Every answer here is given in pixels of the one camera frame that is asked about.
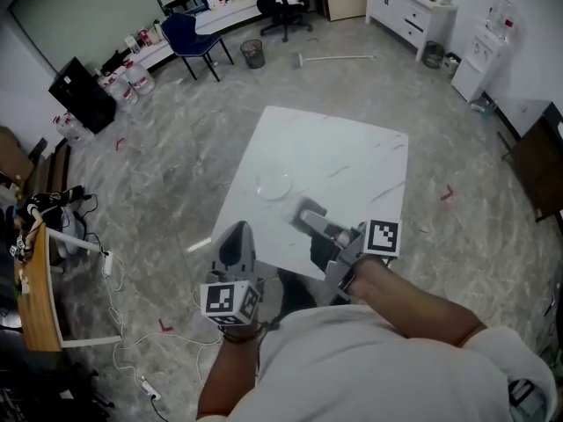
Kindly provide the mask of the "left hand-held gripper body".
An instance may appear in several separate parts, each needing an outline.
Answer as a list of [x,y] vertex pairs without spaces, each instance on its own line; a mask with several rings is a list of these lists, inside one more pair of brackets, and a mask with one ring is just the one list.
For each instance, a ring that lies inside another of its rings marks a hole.
[[200,285],[201,314],[217,326],[251,324],[262,298],[254,266],[253,253],[234,265],[215,258],[207,281]]

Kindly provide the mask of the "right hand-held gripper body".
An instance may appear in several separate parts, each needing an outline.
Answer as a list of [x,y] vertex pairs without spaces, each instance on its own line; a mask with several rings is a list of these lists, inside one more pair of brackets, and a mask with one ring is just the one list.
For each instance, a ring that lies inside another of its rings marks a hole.
[[402,221],[370,219],[347,229],[329,221],[327,239],[335,249],[325,268],[325,283],[335,294],[349,300],[347,289],[355,278],[354,266],[368,255],[396,258],[400,250]]

